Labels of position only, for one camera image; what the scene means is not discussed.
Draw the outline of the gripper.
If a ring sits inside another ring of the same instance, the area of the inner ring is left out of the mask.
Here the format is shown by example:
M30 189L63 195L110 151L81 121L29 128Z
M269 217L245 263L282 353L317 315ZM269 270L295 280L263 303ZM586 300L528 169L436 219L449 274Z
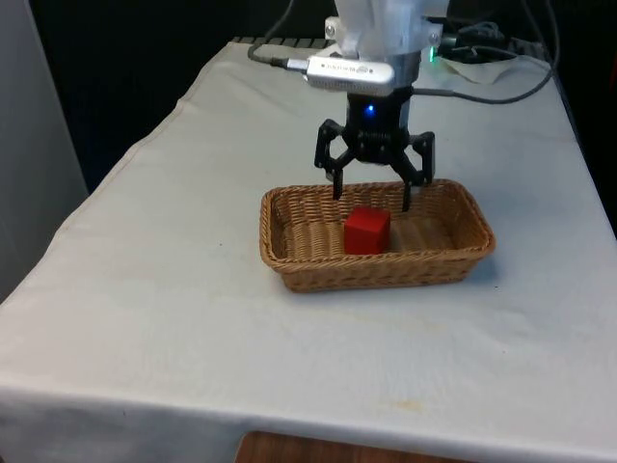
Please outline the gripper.
M409 210L411 189L433 182L435 176L435 133L411 135L408 130L410 90L395 90L387 96L347 95L346 125L326 119L319 127L314 166L323 169L333 184L333 199L343 193L343 170L353 160L390 165L401 177L402 211ZM341 137L346 150L331 157L331 142ZM418 170L405 149L411 147L421 158Z

